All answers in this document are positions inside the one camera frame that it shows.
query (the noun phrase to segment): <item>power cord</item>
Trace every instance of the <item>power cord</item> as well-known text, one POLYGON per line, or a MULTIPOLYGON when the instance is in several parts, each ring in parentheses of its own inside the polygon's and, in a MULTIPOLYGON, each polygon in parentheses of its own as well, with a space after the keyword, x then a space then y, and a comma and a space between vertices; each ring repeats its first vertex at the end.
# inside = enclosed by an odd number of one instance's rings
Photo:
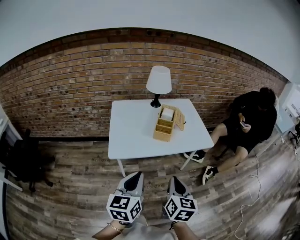
POLYGON ((240 212, 241 212, 241 214, 242 214, 242 221, 240 222, 240 225, 237 227, 237 229, 236 229, 235 232, 234 232, 234 236, 235 236, 237 239, 239 239, 239 240, 243 240, 242 238, 239 238, 239 237, 237 237, 237 235, 236 235, 236 232, 238 231, 239 227, 242 225, 242 223, 243 223, 243 221, 244 221, 244 215, 243 215, 243 210, 242 210, 242 208, 243 208, 244 206, 252 207, 252 206, 259 200, 259 194, 260 194, 261 189, 262 189, 262 184, 261 184, 261 182, 259 181, 259 178, 258 178, 259 162, 258 162, 258 159, 257 159, 257 156, 256 156, 256 155, 255 155, 255 159, 256 159, 256 162, 257 162, 257 175, 251 174, 250 177, 251 177, 251 178, 252 178, 252 177, 257 177, 257 180, 258 180, 258 182, 259 182, 258 196, 257 196, 257 199, 255 200, 255 202, 252 203, 251 205, 243 204, 243 205, 241 205, 241 207, 240 207, 240 212))
MULTIPOLYGON (((295 148, 292 148, 283 138, 282 138, 282 141, 290 148, 290 149, 292 149, 292 150, 294 150, 294 153, 295 153, 295 156, 296 156, 296 160, 299 162, 299 167, 298 167, 298 169, 299 169, 299 173, 300 173, 300 160, 298 159, 298 153, 297 153, 297 151, 296 151, 296 149, 295 148)), ((252 177, 257 177, 257 180, 258 180, 258 182, 259 182, 259 190, 258 190, 258 196, 257 196, 257 199, 255 200, 255 202, 253 203, 253 204, 251 204, 251 205, 248 205, 248 204, 243 204, 243 205, 241 205, 241 207, 240 207, 240 212, 241 212, 241 214, 242 214, 242 221, 240 222, 240 225, 237 227, 237 229, 235 230, 235 232, 234 232, 234 236, 238 239, 238 240, 243 240, 242 238, 239 238, 239 237, 237 237, 237 235, 236 235, 236 232, 238 231, 238 229, 239 229, 239 227, 242 225, 242 223, 243 223, 243 221, 244 221, 244 215, 243 215, 243 207, 244 206, 248 206, 248 207, 252 207, 258 200, 259 200, 259 195, 260 195, 260 192, 261 192, 261 189, 262 189, 262 184, 261 184, 261 182, 259 181, 259 177, 258 177, 258 169, 259 169, 259 162, 258 162, 258 157, 255 155, 255 159, 256 159, 256 162, 257 162, 257 175, 253 175, 253 174, 251 174, 250 176, 251 176, 251 178, 252 177)))

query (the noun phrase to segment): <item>camera wearer's hand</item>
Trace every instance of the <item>camera wearer's hand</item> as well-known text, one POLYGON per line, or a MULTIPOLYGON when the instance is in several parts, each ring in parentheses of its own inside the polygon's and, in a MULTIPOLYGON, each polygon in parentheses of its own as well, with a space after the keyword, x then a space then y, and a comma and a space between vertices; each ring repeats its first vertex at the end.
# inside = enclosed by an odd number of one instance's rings
POLYGON ((241 113, 239 113, 239 119, 240 119, 240 122, 246 121, 246 120, 245 120, 245 117, 244 117, 243 114, 241 114, 241 113))
POLYGON ((244 133, 247 133, 251 129, 251 125, 245 123, 245 127, 241 126, 244 133))

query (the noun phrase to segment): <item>wicker basket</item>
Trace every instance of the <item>wicker basket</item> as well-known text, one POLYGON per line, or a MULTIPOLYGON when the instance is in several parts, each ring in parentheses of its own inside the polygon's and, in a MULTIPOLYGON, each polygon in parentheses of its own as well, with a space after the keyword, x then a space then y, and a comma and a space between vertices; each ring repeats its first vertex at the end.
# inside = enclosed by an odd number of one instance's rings
POLYGON ((174 124, 179 126, 179 128, 183 131, 184 129, 184 115, 182 112, 177 108, 173 106, 168 105, 162 105, 160 112, 158 114, 158 120, 155 125, 153 138, 157 140, 161 140, 164 142, 169 142, 172 136, 172 132, 174 129, 174 124), (174 110, 174 115, 172 121, 167 121, 165 119, 160 118, 161 113, 164 108, 170 108, 174 110))

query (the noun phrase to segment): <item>black and white marker cube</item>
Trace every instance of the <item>black and white marker cube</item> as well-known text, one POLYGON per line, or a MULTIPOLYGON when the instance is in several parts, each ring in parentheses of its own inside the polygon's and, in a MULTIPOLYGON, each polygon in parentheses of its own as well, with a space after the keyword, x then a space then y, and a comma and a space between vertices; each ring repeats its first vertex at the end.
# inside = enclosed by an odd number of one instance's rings
POLYGON ((187 222, 197 211, 197 200, 179 196, 171 196, 165 205, 169 219, 179 222, 187 222))
POLYGON ((139 197, 109 194, 106 209, 112 219, 132 223, 142 211, 139 197))

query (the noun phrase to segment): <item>white shoe sole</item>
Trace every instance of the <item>white shoe sole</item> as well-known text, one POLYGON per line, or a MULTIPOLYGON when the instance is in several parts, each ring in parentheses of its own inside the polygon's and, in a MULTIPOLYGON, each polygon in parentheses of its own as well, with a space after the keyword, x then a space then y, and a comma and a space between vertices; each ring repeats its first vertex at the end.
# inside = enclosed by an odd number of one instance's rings
MULTIPOLYGON (((186 154, 185 152, 183 153, 183 155, 188 159, 189 155, 186 154)), ((198 163, 202 163, 204 158, 201 158, 201 159, 194 159, 193 157, 191 158, 191 160, 195 161, 195 162, 198 162, 198 163)))
POLYGON ((202 185, 205 185, 205 181, 206 181, 205 175, 206 175, 207 171, 211 168, 212 168, 211 166, 206 167, 205 173, 203 174, 203 177, 202 177, 202 185))

